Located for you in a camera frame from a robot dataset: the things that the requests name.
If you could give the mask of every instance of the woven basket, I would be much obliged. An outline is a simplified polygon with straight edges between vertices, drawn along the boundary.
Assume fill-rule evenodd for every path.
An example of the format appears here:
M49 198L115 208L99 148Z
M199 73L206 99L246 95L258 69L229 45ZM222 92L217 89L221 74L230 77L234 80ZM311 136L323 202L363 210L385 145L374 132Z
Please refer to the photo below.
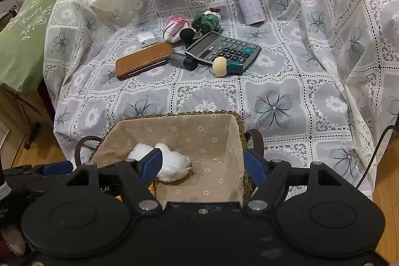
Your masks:
M97 146L91 161L99 167L124 160L138 143L164 142L192 160L192 172L172 183L157 183L157 200L241 204L251 195L244 172L247 141L240 116L231 111L134 117L119 121Z

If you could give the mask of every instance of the screw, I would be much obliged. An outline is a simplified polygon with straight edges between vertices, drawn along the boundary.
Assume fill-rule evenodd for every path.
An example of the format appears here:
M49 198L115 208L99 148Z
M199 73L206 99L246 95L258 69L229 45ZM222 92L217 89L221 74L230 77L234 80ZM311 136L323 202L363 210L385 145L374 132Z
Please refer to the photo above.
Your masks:
M143 200L141 201L138 206L145 211L150 211L150 210L154 210L156 209L159 204L158 202L154 201L154 200Z
M267 208L267 203L264 200L252 200L248 203L251 210L259 211Z

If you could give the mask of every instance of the green plush toy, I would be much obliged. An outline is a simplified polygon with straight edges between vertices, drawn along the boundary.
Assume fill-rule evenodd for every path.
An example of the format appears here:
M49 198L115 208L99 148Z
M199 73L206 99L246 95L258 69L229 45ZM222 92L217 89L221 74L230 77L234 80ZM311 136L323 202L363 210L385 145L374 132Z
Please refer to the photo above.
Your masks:
M223 28L219 25L220 22L220 14L218 13L220 9L218 8L210 8L209 11L205 11L202 14L197 15L191 26L195 29L196 32L202 32L202 34L206 34L211 31L215 31L219 34L223 32Z

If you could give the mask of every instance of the calculator button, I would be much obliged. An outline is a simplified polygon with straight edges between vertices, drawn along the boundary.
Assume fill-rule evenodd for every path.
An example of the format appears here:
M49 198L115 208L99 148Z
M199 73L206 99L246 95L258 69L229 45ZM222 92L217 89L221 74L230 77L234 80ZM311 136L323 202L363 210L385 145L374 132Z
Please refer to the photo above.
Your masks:
M244 48L244 49L243 49L243 52L246 52L246 53L248 53L248 54L251 54L251 53L253 53L253 49L251 49L251 48Z

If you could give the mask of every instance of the brown wallet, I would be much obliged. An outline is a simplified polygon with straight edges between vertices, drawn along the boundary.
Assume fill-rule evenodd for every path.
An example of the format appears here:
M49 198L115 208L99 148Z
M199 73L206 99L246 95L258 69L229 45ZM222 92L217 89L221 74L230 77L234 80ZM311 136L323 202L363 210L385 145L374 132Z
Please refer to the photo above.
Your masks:
M173 52L168 42L153 45L134 54L119 58L115 63L117 78L122 81L168 62Z

